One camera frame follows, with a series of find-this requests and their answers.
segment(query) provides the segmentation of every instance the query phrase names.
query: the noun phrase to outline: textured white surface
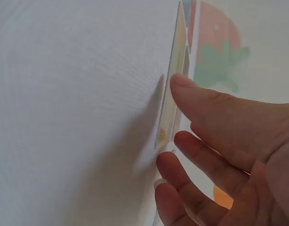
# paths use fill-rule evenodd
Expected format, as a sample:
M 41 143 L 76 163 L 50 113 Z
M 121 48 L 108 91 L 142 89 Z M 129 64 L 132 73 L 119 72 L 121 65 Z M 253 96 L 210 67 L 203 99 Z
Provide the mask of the textured white surface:
M 0 0 L 0 226 L 152 225 L 177 7 Z

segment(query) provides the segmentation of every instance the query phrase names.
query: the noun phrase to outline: knuckle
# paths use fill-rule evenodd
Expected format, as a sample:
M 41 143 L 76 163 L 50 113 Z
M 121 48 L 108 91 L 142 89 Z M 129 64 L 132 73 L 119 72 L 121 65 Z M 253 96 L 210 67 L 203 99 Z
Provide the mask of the knuckle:
M 220 93 L 214 90 L 210 90 L 207 94 L 208 101 L 211 101 L 213 104 L 223 104 L 234 100 L 236 97 L 227 94 Z

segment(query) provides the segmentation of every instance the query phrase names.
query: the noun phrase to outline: fingernail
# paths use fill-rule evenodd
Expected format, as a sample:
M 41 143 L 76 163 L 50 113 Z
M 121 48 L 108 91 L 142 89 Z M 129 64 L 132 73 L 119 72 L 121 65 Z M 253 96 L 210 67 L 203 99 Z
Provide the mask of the fingernail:
M 163 178 L 160 178 L 158 180 L 155 181 L 154 183 L 154 189 L 156 189 L 159 185 L 161 184 L 166 184 L 167 183 L 167 180 L 163 179 Z
M 180 86 L 180 87 L 196 87 L 196 83 L 194 83 L 191 79 L 189 79 L 187 76 L 182 74 L 175 74 L 171 78 L 172 83 Z

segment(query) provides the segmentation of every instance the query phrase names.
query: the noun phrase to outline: orange object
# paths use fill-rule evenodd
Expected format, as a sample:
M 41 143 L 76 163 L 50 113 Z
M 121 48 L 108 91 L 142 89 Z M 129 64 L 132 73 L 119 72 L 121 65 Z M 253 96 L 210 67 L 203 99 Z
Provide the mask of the orange object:
M 224 206 L 229 210 L 233 206 L 233 199 L 217 186 L 214 187 L 214 199 L 217 204 Z

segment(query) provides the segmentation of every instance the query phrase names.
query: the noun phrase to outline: paper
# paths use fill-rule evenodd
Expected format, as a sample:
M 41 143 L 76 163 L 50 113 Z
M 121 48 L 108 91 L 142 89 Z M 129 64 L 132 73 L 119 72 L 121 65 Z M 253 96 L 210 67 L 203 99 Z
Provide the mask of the paper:
M 172 54 L 169 64 L 168 79 L 161 110 L 161 120 L 159 123 L 158 136 L 156 139 L 156 149 L 160 149 L 171 141 L 174 125 L 176 104 L 170 91 L 170 78 L 176 73 L 183 72 L 184 57 L 186 47 L 186 27 L 182 2 L 179 3 L 176 29 L 172 47 Z

